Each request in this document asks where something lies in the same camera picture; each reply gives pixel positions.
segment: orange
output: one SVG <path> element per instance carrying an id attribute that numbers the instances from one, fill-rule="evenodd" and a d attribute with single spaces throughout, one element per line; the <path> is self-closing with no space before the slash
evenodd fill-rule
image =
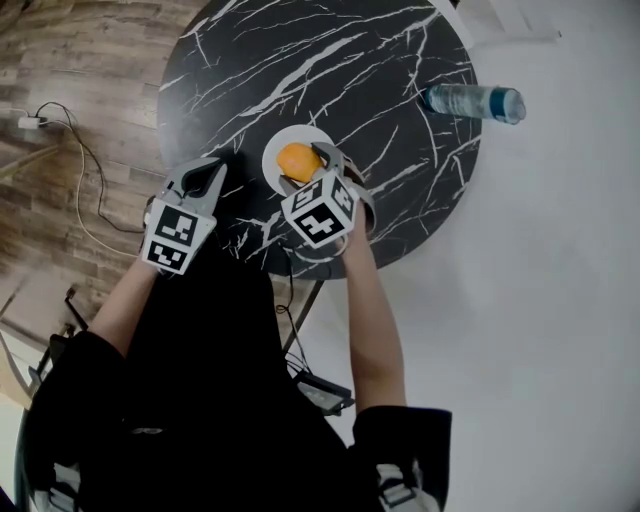
<path id="1" fill-rule="evenodd" d="M 276 159 L 282 171 L 296 181 L 309 183 L 313 173 L 323 167 L 322 159 L 304 144 L 287 144 Z"/>

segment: wooden floor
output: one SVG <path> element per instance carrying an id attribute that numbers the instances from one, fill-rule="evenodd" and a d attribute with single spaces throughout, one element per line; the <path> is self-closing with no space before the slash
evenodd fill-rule
<path id="1" fill-rule="evenodd" d="M 140 229 L 146 201 L 167 172 L 155 133 L 162 74 L 177 38 L 206 3 L 34 0 L 20 13 L 21 0 L 6 0 L 0 10 L 0 165 L 61 144 L 57 154 L 0 181 L 0 303 L 20 286 L 7 317 L 25 330 L 42 338 L 57 330 L 70 285 L 90 318 L 131 258 L 96 244 L 78 224 L 81 159 L 68 131 L 54 124 L 20 130 L 21 114 L 6 109 L 33 114 L 47 101 L 67 106 L 104 168 L 103 212 L 118 226 Z M 41 115 L 65 120 L 54 107 Z M 120 233 L 97 216 L 99 185 L 87 160 L 80 193 L 87 227 L 108 245 L 137 252 L 142 235 Z M 309 286 L 297 287 L 301 299 Z M 287 288 L 276 283 L 275 290 L 282 303 Z"/>

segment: round table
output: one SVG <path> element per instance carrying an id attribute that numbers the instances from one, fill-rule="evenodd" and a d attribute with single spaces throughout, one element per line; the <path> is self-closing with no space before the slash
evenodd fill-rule
<path id="1" fill-rule="evenodd" d="M 230 168 L 214 237 L 235 257 L 288 274 L 301 238 L 267 184 L 262 153 L 282 128 L 326 132 L 363 172 L 378 267 L 423 243 L 451 213 L 480 144 L 478 120 L 426 113 L 428 83 L 475 84 L 469 56 L 425 0 L 212 1 L 178 40 L 160 87 L 168 167 L 221 156 Z M 335 253 L 299 250 L 293 274 L 344 276 Z"/>

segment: water bottle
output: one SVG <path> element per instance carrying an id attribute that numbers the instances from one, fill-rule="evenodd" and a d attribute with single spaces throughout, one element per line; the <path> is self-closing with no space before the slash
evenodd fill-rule
<path id="1" fill-rule="evenodd" d="M 434 85 L 423 93 L 427 110 L 454 116 L 495 119 L 518 124 L 527 115 L 522 95 L 506 87 Z"/>

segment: power strip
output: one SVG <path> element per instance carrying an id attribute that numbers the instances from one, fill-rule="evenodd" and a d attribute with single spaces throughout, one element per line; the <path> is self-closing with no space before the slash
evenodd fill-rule
<path id="1" fill-rule="evenodd" d="M 22 116 L 18 119 L 18 128 L 23 130 L 37 130 L 42 123 L 42 117 Z"/>

